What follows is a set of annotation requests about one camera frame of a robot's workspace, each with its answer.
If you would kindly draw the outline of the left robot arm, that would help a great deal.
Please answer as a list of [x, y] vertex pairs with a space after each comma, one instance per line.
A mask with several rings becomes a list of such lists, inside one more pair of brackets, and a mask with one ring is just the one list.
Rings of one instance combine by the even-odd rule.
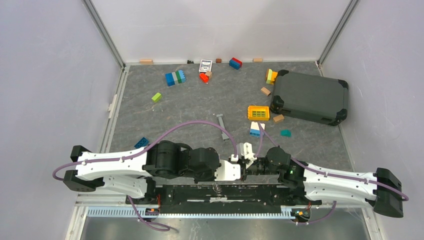
[[250, 143], [240, 143], [237, 155], [224, 160], [212, 147], [193, 149], [167, 140], [112, 153], [94, 153], [76, 145], [71, 159], [77, 165], [67, 170], [62, 180], [70, 190], [94, 192], [102, 188], [140, 199], [145, 204], [157, 198], [153, 177], [187, 178], [195, 183], [236, 181], [257, 160]]

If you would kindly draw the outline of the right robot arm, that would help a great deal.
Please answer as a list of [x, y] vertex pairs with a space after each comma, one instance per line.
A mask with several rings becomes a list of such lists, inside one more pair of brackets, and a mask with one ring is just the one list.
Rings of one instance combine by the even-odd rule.
[[276, 175], [277, 182], [289, 188], [289, 199], [295, 204], [304, 201], [357, 203], [370, 205], [377, 214], [402, 218], [401, 181], [386, 168], [375, 172], [349, 172], [320, 167], [297, 160], [280, 147], [270, 148], [258, 157], [250, 146], [242, 146], [245, 162], [243, 175]]

